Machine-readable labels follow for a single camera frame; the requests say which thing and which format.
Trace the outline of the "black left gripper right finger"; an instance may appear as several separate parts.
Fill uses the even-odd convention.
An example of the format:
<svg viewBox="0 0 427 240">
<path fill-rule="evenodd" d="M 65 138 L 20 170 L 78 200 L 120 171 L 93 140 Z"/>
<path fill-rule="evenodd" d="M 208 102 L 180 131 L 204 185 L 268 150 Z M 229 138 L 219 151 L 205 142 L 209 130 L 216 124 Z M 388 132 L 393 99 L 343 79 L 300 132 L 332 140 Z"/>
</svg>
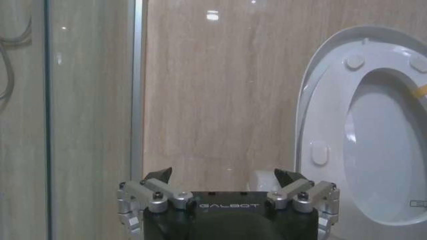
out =
<svg viewBox="0 0 427 240">
<path fill-rule="evenodd" d="M 315 183 L 301 173 L 279 168 L 272 174 L 280 186 L 267 193 L 272 209 L 291 209 L 304 216 L 315 214 L 316 234 L 329 235 L 340 214 L 340 189 L 336 184 L 324 180 Z"/>
</svg>

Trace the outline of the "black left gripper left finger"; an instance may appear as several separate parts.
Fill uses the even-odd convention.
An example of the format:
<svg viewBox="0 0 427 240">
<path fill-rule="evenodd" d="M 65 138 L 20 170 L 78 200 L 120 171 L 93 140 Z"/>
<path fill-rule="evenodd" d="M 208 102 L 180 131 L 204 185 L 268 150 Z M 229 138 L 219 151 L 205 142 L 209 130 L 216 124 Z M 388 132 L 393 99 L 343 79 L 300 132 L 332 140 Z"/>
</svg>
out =
<svg viewBox="0 0 427 240">
<path fill-rule="evenodd" d="M 195 208 L 195 195 L 189 191 L 173 188 L 168 182 L 173 169 L 171 167 L 149 172 L 140 181 L 118 183 L 116 191 L 117 217 L 128 234 L 143 233 L 143 213 L 167 212 L 172 207 L 189 213 Z"/>
</svg>

